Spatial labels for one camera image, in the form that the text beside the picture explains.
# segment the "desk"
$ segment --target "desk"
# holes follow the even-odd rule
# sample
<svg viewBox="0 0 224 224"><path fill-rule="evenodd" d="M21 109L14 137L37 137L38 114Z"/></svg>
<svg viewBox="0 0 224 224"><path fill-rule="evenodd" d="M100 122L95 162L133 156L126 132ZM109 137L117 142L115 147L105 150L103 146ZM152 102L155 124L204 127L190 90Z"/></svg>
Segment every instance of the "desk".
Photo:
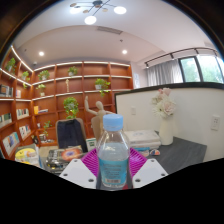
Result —
<svg viewBox="0 0 224 224"><path fill-rule="evenodd" d="M206 145L174 137L171 145L159 147L159 156L149 155L147 158L156 159L168 174L172 174L185 167L202 163L206 149ZM49 172L49 168L46 166L46 157L42 157L41 161L43 168ZM127 177L127 185L129 188L132 186L130 175ZM98 182L97 189L103 190L106 188Z"/></svg>

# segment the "bookshelf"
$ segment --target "bookshelf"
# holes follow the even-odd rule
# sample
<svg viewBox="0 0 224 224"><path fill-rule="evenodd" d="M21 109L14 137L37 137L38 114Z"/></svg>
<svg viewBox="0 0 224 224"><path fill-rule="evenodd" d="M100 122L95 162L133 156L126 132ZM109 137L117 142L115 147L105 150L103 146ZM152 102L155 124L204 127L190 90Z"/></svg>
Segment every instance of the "bookshelf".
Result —
<svg viewBox="0 0 224 224"><path fill-rule="evenodd" d="M15 74L11 74L5 70L5 65L11 57L16 59ZM48 139L53 139L54 142L40 143L40 146L57 145L55 123L67 117L63 105L67 97L74 97L78 101L79 113L77 117L81 118L84 122L87 138L92 138L94 137L91 127L91 118L93 115L85 111L85 97L88 96L89 108L91 110L98 111L96 102L101 101L105 110L115 112L114 94L133 89L131 66L126 64L78 61L49 65L32 71L11 48L2 65L0 70L0 84L13 87L15 90L11 98L6 99L0 97L0 105L4 107L0 115L4 113L12 114L12 123L0 128L0 144L3 151L4 145L2 139L5 133L16 131L20 145L28 145L32 143L31 135L36 135L39 139L39 134L42 134L44 130L44 123L49 120L51 121L52 127L47 130ZM69 77L68 69L72 66L76 66L78 72L74 77ZM40 81L38 75L43 70L48 70L50 77L47 80ZM25 81L27 84L26 89L23 88L24 80L22 80L22 73L24 71L28 71L30 76L30 80ZM111 83L108 89L109 92L105 93L104 97L101 97L99 91L95 89L95 81L98 78L102 78ZM69 80L69 92L67 91L66 80ZM40 96L39 90L36 89L42 83L46 86L44 91L45 96ZM16 90L21 91L21 98L16 98ZM34 106L39 106L41 110L48 109L48 112L34 114ZM28 108L29 116L17 119L16 109L25 108ZM25 138L22 138L19 127L26 124L30 126L31 132ZM4 155L6 158L14 160L13 154L9 157L4 151Z"/></svg>

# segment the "bottle label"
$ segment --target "bottle label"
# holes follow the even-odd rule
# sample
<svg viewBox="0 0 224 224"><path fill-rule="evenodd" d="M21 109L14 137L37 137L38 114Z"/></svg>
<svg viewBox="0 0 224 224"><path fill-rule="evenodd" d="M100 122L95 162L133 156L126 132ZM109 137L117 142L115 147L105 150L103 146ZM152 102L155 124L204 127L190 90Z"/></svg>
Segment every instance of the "bottle label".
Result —
<svg viewBox="0 0 224 224"><path fill-rule="evenodd" d="M123 161L109 161L99 158L102 181L105 184L124 184L127 176L128 159Z"/></svg>

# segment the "chandelier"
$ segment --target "chandelier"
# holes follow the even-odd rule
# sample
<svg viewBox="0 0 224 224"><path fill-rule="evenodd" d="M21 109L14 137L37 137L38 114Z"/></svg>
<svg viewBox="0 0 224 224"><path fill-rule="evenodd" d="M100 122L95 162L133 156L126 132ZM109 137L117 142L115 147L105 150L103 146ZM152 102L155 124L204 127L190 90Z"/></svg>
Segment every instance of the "chandelier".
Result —
<svg viewBox="0 0 224 224"><path fill-rule="evenodd" d="M88 16L85 18L85 23L87 25L92 25L96 22L96 17L94 16L100 9L102 9L103 12L107 12L108 9L105 8L107 6L110 7L114 7L114 12L117 14L124 14L126 13L126 8L122 7L122 6L115 6L115 5L110 5L107 4L109 1L106 1L105 3L103 3L103 1L94 1L94 2L76 2L70 5L70 7L72 7L71 9L71 13L78 13L81 11L81 7L85 8L85 7L90 7L89 10L84 10L83 13L90 13L90 11L94 8L97 9L94 14L92 16ZM85 3L90 3L92 4L91 6L86 6L86 5L79 5L79 4L85 4Z"/></svg>

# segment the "green plant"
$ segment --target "green plant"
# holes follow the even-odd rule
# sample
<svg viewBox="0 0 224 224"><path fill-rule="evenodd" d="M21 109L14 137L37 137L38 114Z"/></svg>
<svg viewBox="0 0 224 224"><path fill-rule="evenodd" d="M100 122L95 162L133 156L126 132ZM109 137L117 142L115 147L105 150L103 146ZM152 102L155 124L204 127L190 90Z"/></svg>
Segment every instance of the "green plant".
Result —
<svg viewBox="0 0 224 224"><path fill-rule="evenodd" d="M44 84L40 84L37 86L36 89L40 89L40 92L43 92L45 88L46 88L46 86Z"/></svg>
<svg viewBox="0 0 224 224"><path fill-rule="evenodd" d="M15 74L15 59L14 58L11 58L8 62L7 62L7 65L5 66L5 69L9 72L10 68L11 68L11 73L12 74Z"/></svg>
<svg viewBox="0 0 224 224"><path fill-rule="evenodd" d="M26 89L28 86L26 85L26 83L23 83L23 88Z"/></svg>
<svg viewBox="0 0 224 224"><path fill-rule="evenodd" d="M68 97L63 102L65 112L68 115L66 119L74 119L76 118L76 114L79 112L78 102L74 97Z"/></svg>
<svg viewBox="0 0 224 224"><path fill-rule="evenodd" d="M104 79L97 79L95 81L95 85L101 85L101 89L99 90L100 91L100 95L103 97L105 96L105 92L108 93L109 91L107 90L109 85L110 85L110 82L107 82L106 80Z"/></svg>
<svg viewBox="0 0 224 224"><path fill-rule="evenodd" d="M46 79L48 79L48 78L49 78L50 73L48 72L48 70L44 70L44 71L40 72L40 74L38 75L38 77L39 77L39 79L40 79L40 80L42 80L42 79L43 79L43 76L45 76L45 77L46 77Z"/></svg>
<svg viewBox="0 0 224 224"><path fill-rule="evenodd" d="M30 78L28 77L28 76L29 76L29 72L28 72L28 71L23 72L22 76L23 76L23 77L26 77L26 80L27 80L27 81L30 80Z"/></svg>
<svg viewBox="0 0 224 224"><path fill-rule="evenodd" d="M68 69L68 73L69 72L72 72L74 75L76 75L78 72L78 69L75 66L73 66Z"/></svg>
<svg viewBox="0 0 224 224"><path fill-rule="evenodd" d="M51 123L51 121L47 121L47 122L44 123L44 131L43 131L43 134L45 134L46 137L48 136L47 129L52 126L50 123Z"/></svg>

